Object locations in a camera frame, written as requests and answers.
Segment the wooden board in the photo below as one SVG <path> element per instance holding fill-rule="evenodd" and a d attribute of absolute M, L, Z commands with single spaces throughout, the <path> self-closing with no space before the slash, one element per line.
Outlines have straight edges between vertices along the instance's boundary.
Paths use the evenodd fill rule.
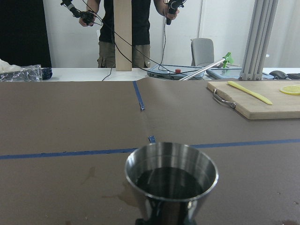
<path fill-rule="evenodd" d="M 124 40 L 131 44 L 131 0 L 114 0 L 114 31 L 121 36 Z M 132 71 L 132 64 L 122 54 L 124 54 L 129 60 L 132 60 L 131 46 L 122 40 L 115 34 L 115 43 L 117 47 L 116 51 L 116 71 Z"/>
<path fill-rule="evenodd" d="M 235 102 L 236 110 L 250 120 L 300 118 L 300 95 L 287 95 L 279 91 L 287 85 L 300 85 L 300 81 L 237 81 L 243 87 L 268 98 L 273 105 L 249 95 L 227 82 L 208 82 L 207 88 L 217 89 L 226 101 Z"/>

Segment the cardboard tabletop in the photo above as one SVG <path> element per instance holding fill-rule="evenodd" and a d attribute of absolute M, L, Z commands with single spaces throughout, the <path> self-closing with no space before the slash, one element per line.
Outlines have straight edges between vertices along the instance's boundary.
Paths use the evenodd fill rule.
<path fill-rule="evenodd" d="M 0 224 L 134 224 L 124 165 L 150 136 L 215 161 L 198 224 L 299 224 L 300 120 L 247 120 L 206 86 L 0 82 Z"/>

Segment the white wall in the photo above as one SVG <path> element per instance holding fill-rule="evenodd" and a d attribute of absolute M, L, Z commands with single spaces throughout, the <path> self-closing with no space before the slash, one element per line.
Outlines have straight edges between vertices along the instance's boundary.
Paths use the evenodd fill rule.
<path fill-rule="evenodd" d="M 59 0 L 43 0 L 49 39 L 52 67 L 95 68 L 98 58 L 96 30 L 101 27 L 82 27 Z M 151 3 L 150 42 L 151 58 L 161 62 L 164 45 L 164 64 L 191 64 L 190 40 L 211 38 L 214 42 L 215 60 L 232 52 L 237 65 L 241 65 L 247 43 L 255 0 L 187 0 L 180 8 L 178 18 L 164 28 L 164 18 Z M 85 11 L 82 0 L 72 3 Z M 101 3 L 99 15 L 104 16 Z M 268 48 L 270 57 L 265 67 L 300 67 L 300 1 L 279 0 L 273 32 Z"/>

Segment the lemon slice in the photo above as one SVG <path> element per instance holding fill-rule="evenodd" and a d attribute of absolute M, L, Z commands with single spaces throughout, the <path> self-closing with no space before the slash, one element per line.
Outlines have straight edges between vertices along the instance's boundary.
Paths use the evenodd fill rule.
<path fill-rule="evenodd" d="M 280 91 L 288 95 L 300 95 L 300 85 L 285 86 Z"/>

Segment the metal rod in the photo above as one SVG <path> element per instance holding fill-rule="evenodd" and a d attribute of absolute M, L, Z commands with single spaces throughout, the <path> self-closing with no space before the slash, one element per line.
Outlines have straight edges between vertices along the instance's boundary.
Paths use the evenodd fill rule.
<path fill-rule="evenodd" d="M 204 68 L 202 68 L 202 69 L 197 70 L 197 71 L 194 72 L 193 74 L 181 78 L 180 81 L 186 81 L 186 80 L 189 80 L 189 79 L 193 78 L 194 76 L 197 76 L 198 74 L 200 74 L 200 73 L 202 73 L 202 72 L 204 72 L 204 71 L 206 71 L 206 70 L 208 70 L 208 69 L 210 69 L 210 68 L 216 66 L 217 64 L 220 64 L 220 63 L 224 62 L 225 60 L 226 60 L 226 59 L 223 58 L 223 59 L 221 59 L 221 60 L 219 60 L 219 61 L 213 62 L 213 63 L 209 64 L 208 66 L 206 66 L 206 67 L 204 67 Z"/>

